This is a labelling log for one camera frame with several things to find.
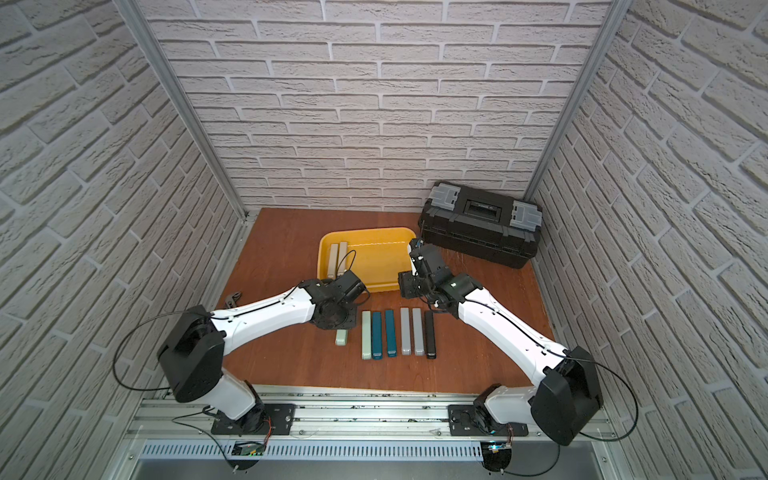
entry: white brick wallpaper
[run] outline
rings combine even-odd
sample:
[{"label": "white brick wallpaper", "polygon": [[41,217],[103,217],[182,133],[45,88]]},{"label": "white brick wallpaper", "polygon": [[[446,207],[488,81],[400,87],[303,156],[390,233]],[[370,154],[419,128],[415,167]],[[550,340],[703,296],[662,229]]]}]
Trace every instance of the white brick wallpaper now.
[{"label": "white brick wallpaper", "polygon": [[521,195],[607,1],[141,0],[246,206]]},{"label": "white brick wallpaper", "polygon": [[640,398],[636,478],[768,472],[766,14],[636,0],[538,193],[554,331]]},{"label": "white brick wallpaper", "polygon": [[111,2],[0,4],[0,477],[100,478],[235,216]]}]

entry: aluminum frame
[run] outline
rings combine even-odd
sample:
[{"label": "aluminum frame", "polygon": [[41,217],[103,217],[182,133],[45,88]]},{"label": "aluminum frame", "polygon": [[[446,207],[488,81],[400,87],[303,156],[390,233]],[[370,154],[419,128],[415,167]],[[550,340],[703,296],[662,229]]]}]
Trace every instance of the aluminum frame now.
[{"label": "aluminum frame", "polygon": [[217,155],[208,137],[208,133],[203,128],[203,124],[200,122],[187,94],[184,93],[179,77],[176,76],[173,67],[170,66],[170,62],[166,58],[165,53],[163,53],[163,48],[154,36],[138,2],[136,0],[114,0],[114,3],[123,16],[126,26],[133,33],[136,42],[147,57],[147,62],[149,62],[149,65],[157,74],[157,79],[165,88],[170,102],[174,104],[179,114],[179,118],[184,122],[184,125],[190,132],[190,136],[200,149],[205,163],[208,164],[210,171],[214,174],[214,178],[216,178],[216,181],[221,186],[224,196],[235,210],[237,218],[245,221],[248,218],[245,204],[237,190],[235,190],[227,169],[221,163],[221,159]]},{"label": "aluminum frame", "polygon": [[[293,403],[296,405],[293,426],[289,435],[273,435],[270,442],[276,447],[298,445],[378,445],[412,446],[424,445],[425,448],[443,446],[465,447],[484,441],[503,441],[500,437],[470,436],[451,437],[449,431],[447,406],[451,404],[472,404],[474,395],[393,392],[389,390],[332,389],[322,387],[295,386],[254,386],[265,403]],[[204,445],[208,439],[201,437],[195,429],[173,423],[171,419],[180,415],[199,412],[204,405],[196,403],[180,404],[173,396],[162,399],[145,399],[138,406],[134,418],[118,450],[115,452],[111,467],[104,478],[127,480],[142,458],[145,445],[157,444],[161,440],[165,445],[178,445],[175,458],[179,458],[179,449],[195,445]],[[185,423],[198,429],[210,431],[213,420],[209,416],[188,417]],[[527,437],[516,437],[515,442],[546,442],[549,438],[536,425],[528,426]],[[610,438],[613,428],[605,411],[600,410],[587,424],[585,432]],[[225,445],[231,446],[235,440],[262,441],[263,435],[215,435]],[[586,437],[577,437],[576,442],[590,442]],[[600,464],[604,478],[621,478],[617,473],[621,469],[615,460],[615,453],[609,452],[605,443],[592,442],[595,456]],[[275,455],[273,459],[291,459],[289,455]],[[325,455],[324,460],[350,460],[344,455]],[[422,461],[449,461],[446,455],[429,455],[419,458]]]},{"label": "aluminum frame", "polygon": [[568,131],[568,128],[571,126],[571,122],[578,112],[581,101],[584,100],[584,96],[587,94],[590,85],[592,85],[595,75],[598,74],[598,69],[605,58],[605,54],[608,52],[611,42],[614,40],[616,32],[633,1],[634,0],[613,0],[611,7],[606,12],[605,20],[603,20],[600,30],[598,30],[598,35],[595,37],[594,43],[589,49],[587,58],[584,60],[584,64],[582,64],[581,70],[578,72],[574,87],[565,99],[565,105],[560,111],[560,116],[557,121],[554,123],[554,128],[549,134],[549,139],[547,139],[547,145],[545,146],[544,151],[541,152],[541,157],[531,175],[531,180],[525,188],[523,201],[533,203],[538,187],[544,179],[544,174],[547,172],[549,164],[552,162],[554,152],[560,146],[563,138],[565,138],[565,132]]}]

